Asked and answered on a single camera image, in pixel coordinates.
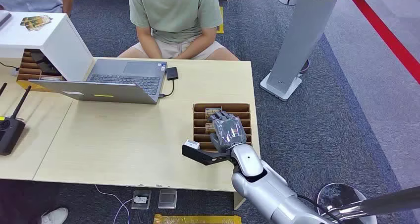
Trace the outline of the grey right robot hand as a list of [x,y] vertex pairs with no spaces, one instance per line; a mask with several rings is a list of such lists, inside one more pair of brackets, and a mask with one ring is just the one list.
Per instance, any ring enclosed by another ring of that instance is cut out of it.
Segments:
[[208,122],[214,128],[210,140],[219,153],[225,153],[237,144],[246,144],[246,133],[239,117],[220,111],[212,114]]

